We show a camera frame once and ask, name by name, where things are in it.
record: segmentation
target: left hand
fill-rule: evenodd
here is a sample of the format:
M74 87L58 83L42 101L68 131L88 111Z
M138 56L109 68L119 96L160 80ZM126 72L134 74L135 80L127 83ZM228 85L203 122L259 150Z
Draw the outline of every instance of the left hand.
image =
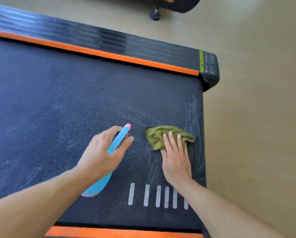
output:
M86 175L92 179L92 182L97 182L113 172L120 161L122 161L127 148L134 141L134 137L126 135L114 153L112 155L108 154L107 149L112 143L114 135L121 130L122 127L113 126L95 135L84 151L76 168L86 172Z

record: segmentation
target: forearm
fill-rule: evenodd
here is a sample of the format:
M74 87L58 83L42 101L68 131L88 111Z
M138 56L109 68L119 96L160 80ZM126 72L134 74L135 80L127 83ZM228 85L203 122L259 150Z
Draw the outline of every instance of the forearm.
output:
M43 237L91 183L72 169L0 200L0 238Z
M279 232L191 180L178 191L189 201L213 238L282 238Z

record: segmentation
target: beige floor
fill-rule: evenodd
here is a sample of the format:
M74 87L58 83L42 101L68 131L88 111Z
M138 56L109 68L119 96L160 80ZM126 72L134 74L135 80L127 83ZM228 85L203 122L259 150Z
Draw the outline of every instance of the beige floor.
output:
M296 237L296 0L201 0L186 14L128 0L0 0L217 54L204 94L208 187Z

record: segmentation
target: hand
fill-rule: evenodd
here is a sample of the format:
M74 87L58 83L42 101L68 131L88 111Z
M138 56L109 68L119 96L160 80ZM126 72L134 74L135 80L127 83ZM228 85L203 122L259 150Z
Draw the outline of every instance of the hand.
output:
M178 144L174 140L172 132L169 132L169 139L163 134L163 141L166 150L161 150L162 169L166 180L177 190L182 185L192 180L191 163L189 160L188 148L182 146L181 135L177 136Z
M107 149L112 143L114 135L121 130L122 127L114 126L95 135L78 162L76 168L86 173L93 183L109 175L117 168L126 149L134 141L134 137L126 135L114 153L108 154Z

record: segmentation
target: yellow label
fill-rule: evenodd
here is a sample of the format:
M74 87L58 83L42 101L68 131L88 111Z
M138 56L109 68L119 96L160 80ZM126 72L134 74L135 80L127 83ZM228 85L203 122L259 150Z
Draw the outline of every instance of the yellow label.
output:
M204 73L203 51L200 51L200 71Z

